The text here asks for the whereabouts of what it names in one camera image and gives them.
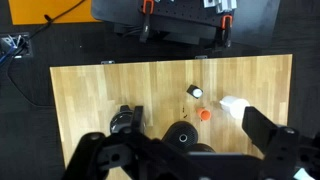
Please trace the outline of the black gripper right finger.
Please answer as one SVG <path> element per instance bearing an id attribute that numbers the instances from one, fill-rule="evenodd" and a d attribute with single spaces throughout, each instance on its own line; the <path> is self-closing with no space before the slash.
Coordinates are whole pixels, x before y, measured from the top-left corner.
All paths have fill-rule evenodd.
<path id="1" fill-rule="evenodd" d="M 253 106 L 244 110 L 242 129 L 264 155 L 260 180 L 303 180 L 301 172 L 320 180 L 320 133 L 310 138 L 276 125 Z"/>

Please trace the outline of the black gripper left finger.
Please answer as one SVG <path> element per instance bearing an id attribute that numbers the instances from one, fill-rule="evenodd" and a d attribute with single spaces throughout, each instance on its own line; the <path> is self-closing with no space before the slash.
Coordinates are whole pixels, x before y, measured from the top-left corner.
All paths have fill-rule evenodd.
<path id="1" fill-rule="evenodd" d="M 143 107 L 125 111 L 120 108 L 117 118 L 125 117 L 106 136 L 102 132 L 90 132 L 81 137 L 62 176 L 62 180 L 107 180 L 110 171 L 120 168 L 132 180 L 156 180 L 157 167 L 152 164 L 147 150 L 152 140 L 142 132 Z"/>

